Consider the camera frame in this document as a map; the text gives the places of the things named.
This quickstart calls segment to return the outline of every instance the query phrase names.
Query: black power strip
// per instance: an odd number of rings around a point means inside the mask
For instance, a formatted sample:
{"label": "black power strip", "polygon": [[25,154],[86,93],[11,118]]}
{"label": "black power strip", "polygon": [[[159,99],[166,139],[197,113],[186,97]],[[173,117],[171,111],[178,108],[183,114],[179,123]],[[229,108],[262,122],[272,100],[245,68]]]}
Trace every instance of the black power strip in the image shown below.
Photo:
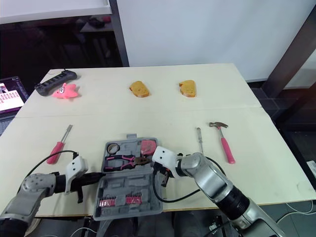
{"label": "black power strip", "polygon": [[77,79],[77,74],[75,72],[64,70],[61,72],[61,74],[58,74],[57,76],[43,82],[37,84],[34,89],[42,96],[46,96],[49,94],[49,91],[52,88],[55,88],[59,85],[62,85],[64,82],[68,80],[74,80]]}

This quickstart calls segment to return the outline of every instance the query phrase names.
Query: claw hammer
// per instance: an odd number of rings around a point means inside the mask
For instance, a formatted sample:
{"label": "claw hammer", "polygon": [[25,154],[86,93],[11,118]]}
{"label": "claw hammer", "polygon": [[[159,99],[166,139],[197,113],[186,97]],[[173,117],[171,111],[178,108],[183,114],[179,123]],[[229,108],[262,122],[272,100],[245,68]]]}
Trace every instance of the claw hammer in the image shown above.
{"label": "claw hammer", "polygon": [[228,163],[229,164],[234,164],[235,163],[235,159],[233,157],[233,154],[231,152],[231,149],[228,145],[228,142],[227,140],[225,139],[223,133],[222,133],[222,130],[221,130],[221,127],[224,127],[224,128],[227,128],[228,125],[227,124],[224,124],[222,122],[210,122],[209,123],[209,126],[210,127],[217,127],[217,130],[219,132],[219,135],[221,136],[221,142],[222,142],[222,146],[223,146],[223,149],[225,151],[225,154],[226,154],[226,157],[227,157],[227,160],[228,160]]}

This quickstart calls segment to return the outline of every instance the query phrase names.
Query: screwdriver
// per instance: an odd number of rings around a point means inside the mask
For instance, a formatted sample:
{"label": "screwdriver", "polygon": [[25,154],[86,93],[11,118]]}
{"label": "screwdriver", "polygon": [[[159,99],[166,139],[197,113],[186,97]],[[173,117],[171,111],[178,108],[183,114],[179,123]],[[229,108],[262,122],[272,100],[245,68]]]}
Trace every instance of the screwdriver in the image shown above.
{"label": "screwdriver", "polygon": [[204,155],[203,144],[202,144],[202,134],[201,134],[201,129],[199,127],[197,127],[197,138],[198,138],[199,146],[201,147],[202,155]]}
{"label": "screwdriver", "polygon": [[[63,136],[63,138],[61,139],[60,142],[57,142],[56,146],[54,147],[54,149],[51,151],[50,154],[54,154],[54,153],[56,153],[56,152],[60,152],[60,151],[63,150],[64,145],[65,145],[64,142],[65,142],[66,137],[67,137],[67,135],[68,135],[68,133],[70,132],[70,130],[71,130],[72,127],[73,127],[73,126],[72,126],[71,124],[67,127],[67,130],[66,130],[66,132],[65,132],[65,134],[64,134],[64,136]],[[49,159],[47,159],[47,161],[46,161],[47,164],[55,164],[55,163],[58,161],[59,156],[60,156],[60,153],[59,153],[59,154],[56,154],[56,155],[54,155],[54,156],[52,156],[52,157],[49,158]]]}

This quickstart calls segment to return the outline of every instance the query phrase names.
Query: white cable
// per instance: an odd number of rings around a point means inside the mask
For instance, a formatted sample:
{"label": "white cable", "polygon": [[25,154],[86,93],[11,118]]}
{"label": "white cable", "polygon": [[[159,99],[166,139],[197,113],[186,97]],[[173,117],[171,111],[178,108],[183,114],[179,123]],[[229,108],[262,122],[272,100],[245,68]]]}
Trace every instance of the white cable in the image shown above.
{"label": "white cable", "polygon": [[316,212],[311,212],[311,213],[302,213],[302,212],[290,212],[290,213],[287,213],[287,214],[285,214],[284,216],[282,216],[280,219],[278,219],[278,221],[276,222],[277,224],[281,221],[281,220],[283,220],[285,217],[287,217],[287,216],[289,216],[289,215],[292,215],[292,214],[301,214],[301,215],[306,215],[306,216],[308,216],[308,215],[314,215],[314,214],[316,214]]}
{"label": "white cable", "polygon": [[92,231],[92,232],[96,233],[94,230],[92,230],[92,229],[90,229],[90,228],[87,228],[87,227],[81,227],[81,228],[79,228],[78,230],[74,231],[70,237],[73,237],[73,236],[74,236],[74,234],[75,234],[77,231],[82,230],[82,229],[87,229],[87,230],[89,230],[89,231]]}
{"label": "white cable", "polygon": [[311,203],[312,203],[312,206],[310,208],[309,211],[299,211],[299,210],[296,210],[295,208],[291,207],[290,204],[286,203],[286,205],[291,208],[293,211],[296,211],[296,212],[300,212],[302,214],[306,214],[306,213],[310,213],[312,210],[313,210],[313,207],[314,207],[314,204],[313,204],[313,200],[311,200]]}

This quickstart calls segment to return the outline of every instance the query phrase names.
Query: pink screwdriver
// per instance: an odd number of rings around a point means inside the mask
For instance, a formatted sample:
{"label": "pink screwdriver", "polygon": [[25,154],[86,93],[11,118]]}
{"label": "pink screwdriver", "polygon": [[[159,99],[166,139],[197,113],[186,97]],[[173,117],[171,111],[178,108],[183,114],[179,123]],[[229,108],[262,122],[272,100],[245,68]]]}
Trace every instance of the pink screwdriver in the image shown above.
{"label": "pink screwdriver", "polygon": [[[57,142],[56,146],[53,148],[53,150],[51,151],[50,154],[54,154],[56,152],[60,152],[63,150],[64,148],[64,145],[65,145],[65,140],[66,140],[66,137],[68,135],[68,133],[70,132],[71,128],[73,126],[70,124],[68,127],[67,127],[67,130],[63,136],[63,138],[61,139],[60,142]],[[47,159],[47,164],[55,164],[57,161],[58,161],[58,158],[60,156],[60,153],[59,154],[56,154],[54,156],[52,156],[51,158]]]}

